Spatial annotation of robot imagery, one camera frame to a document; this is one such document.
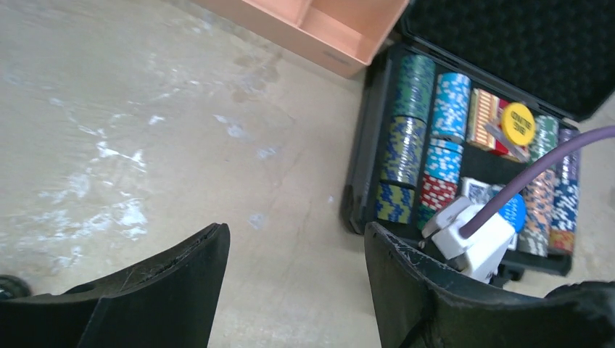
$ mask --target white plastic device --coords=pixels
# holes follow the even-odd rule
[[[434,215],[423,228],[425,239],[431,238],[446,260],[454,260],[459,272],[489,283],[498,274],[498,265],[515,236],[513,226],[494,214],[470,238],[459,234],[459,228],[472,219],[484,204],[472,204],[465,196],[455,198]]]

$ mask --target poker chip case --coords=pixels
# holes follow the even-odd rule
[[[415,150],[422,150],[417,177],[411,178],[417,183],[425,179],[427,154],[433,151],[430,141],[436,138],[429,130],[434,122],[437,77],[441,74],[463,74],[470,78],[471,89],[480,88],[511,102],[520,101],[534,116],[557,117],[560,130],[575,131],[568,120],[581,122],[591,117],[615,89],[615,64],[609,58],[609,52],[615,50],[615,21],[610,18],[615,14],[615,1],[581,2],[412,1],[396,27],[403,42],[381,52],[367,70],[341,206],[348,228],[363,234],[366,223],[377,221],[413,247],[418,247],[422,240],[417,226],[423,207],[419,204],[418,184],[406,181],[404,187],[416,191],[403,195],[403,199],[411,198],[413,203],[410,217],[406,212],[398,215],[403,219],[401,223],[379,218],[381,207],[376,207],[383,192],[391,192],[390,188],[382,190],[385,177],[381,173],[390,166],[389,131],[395,126],[392,123],[399,122],[395,119],[400,109],[397,84],[400,76],[404,76],[400,72],[408,57],[428,57],[436,65],[429,117],[420,116],[428,131],[419,142],[422,149]],[[424,99],[425,94],[419,92],[416,91],[417,96]],[[506,184],[527,166],[465,141],[460,145],[460,177]],[[433,248],[425,251],[431,256],[438,253]],[[565,276],[571,269],[572,257],[541,257],[508,250],[493,283],[501,286],[507,280],[517,281],[526,269]]]

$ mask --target yellow button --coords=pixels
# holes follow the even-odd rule
[[[511,143],[526,146],[534,139],[536,125],[534,116],[529,109],[521,103],[510,103],[502,111],[502,132]]]

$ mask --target case lid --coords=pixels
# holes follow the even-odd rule
[[[398,28],[577,122],[615,89],[612,0],[413,0]]]

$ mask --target purple cable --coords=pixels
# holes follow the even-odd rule
[[[574,138],[559,144],[538,161],[525,168],[516,176],[500,193],[495,195],[467,224],[459,228],[459,234],[467,239],[470,238],[484,223],[487,222],[498,210],[513,196],[519,193],[528,183],[534,180],[540,173],[547,170],[552,164],[564,158],[585,145],[595,143],[606,138],[615,137],[615,125],[590,130],[581,133]]]

